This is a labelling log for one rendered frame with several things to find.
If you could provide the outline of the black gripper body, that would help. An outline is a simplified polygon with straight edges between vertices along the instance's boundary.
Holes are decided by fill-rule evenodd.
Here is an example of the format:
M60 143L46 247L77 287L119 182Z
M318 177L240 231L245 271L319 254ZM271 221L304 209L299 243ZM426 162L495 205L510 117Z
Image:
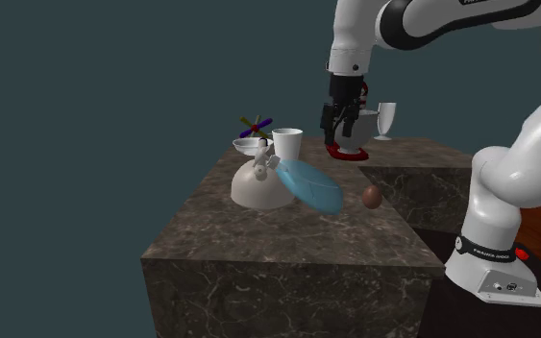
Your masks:
M358 105L363 80L362 76L331 74L329 95L332 98L332 103L339 108Z

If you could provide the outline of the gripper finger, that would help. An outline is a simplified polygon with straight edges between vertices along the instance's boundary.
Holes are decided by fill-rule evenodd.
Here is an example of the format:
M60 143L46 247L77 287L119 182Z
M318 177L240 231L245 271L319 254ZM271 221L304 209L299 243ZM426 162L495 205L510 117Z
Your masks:
M353 126L358 120L359 116L359 106L351 105L347 106L343 112L342 119L342 132L341 134L344 137L351 137L353 132Z
M322 109L320 128L324 131L324 143L332 145L334 142L334 118L337 116L335 105L325 103Z

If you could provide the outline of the white stemmed glass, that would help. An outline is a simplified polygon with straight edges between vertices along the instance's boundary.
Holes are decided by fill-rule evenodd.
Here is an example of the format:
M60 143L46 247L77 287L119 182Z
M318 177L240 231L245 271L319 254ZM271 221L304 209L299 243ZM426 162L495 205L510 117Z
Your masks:
M393 124L396 107L397 104L393 102L379 103L377 117L377 130L379 134L375 136L376 140L390 140L390 137L387 134Z

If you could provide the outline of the white cup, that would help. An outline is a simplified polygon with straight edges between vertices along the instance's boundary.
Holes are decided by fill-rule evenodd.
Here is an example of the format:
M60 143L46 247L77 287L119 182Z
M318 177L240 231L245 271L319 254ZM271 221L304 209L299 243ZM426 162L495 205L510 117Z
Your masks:
M300 154L303 131L279 128L272 131L275 155L280 159L297 160Z

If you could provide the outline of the light blue oval dish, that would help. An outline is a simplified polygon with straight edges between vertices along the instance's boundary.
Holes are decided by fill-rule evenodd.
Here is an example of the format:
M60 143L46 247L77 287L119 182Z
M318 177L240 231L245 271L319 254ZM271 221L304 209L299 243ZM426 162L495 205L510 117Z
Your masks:
M276 173L285 187L304 204L323 214L340 213L343 191L319 169L300 160L282 159Z

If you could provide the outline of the colourful jack toy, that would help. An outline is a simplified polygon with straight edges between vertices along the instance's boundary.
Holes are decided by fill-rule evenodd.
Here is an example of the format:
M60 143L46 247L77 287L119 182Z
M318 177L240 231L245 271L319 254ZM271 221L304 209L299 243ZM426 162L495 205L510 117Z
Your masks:
M258 134L260 137L263 137L263 138L268 138L268 135L265 132L263 132L261 129L266 126L269 126L273 122L273 119L267 118L262 121L257 121L256 123L251 123L245 117L241 116L239 118L239 121L248 127L248 130L243 131L242 133L239 134L240 138L253 137L255 134Z

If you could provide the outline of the brown egg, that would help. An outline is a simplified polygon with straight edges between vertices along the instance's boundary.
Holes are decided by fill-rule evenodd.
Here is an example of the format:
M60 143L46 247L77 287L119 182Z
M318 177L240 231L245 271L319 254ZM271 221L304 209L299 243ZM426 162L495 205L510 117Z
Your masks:
M382 194L380 189L372 184L368 185L361 196L362 203L369 209L376 209L382 204Z

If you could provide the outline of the white bowl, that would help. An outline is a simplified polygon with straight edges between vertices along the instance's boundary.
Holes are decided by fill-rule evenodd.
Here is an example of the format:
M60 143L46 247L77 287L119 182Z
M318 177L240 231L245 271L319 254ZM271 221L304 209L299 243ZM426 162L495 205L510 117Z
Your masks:
M244 137L233 141L235 149L241 154L253 157L259 152L267 152L272 147L274 141L263 137Z

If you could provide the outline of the white dome kettle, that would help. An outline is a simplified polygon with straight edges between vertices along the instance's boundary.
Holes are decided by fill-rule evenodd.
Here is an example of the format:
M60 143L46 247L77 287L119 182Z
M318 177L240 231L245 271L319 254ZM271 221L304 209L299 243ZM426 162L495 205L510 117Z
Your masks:
M281 159L276 155L268 156L267 152L259 152L235 172L231 198L236 204L254 209L274 209L295 199L276 173Z

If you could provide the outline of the dark robot stand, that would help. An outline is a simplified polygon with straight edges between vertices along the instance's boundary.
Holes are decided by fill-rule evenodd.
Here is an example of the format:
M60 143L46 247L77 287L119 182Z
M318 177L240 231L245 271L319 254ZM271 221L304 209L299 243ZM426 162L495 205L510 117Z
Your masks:
M541 290L541 256L522 239L527 266ZM541 308L482 302L447 278L436 279L420 324L418 338L541 338Z

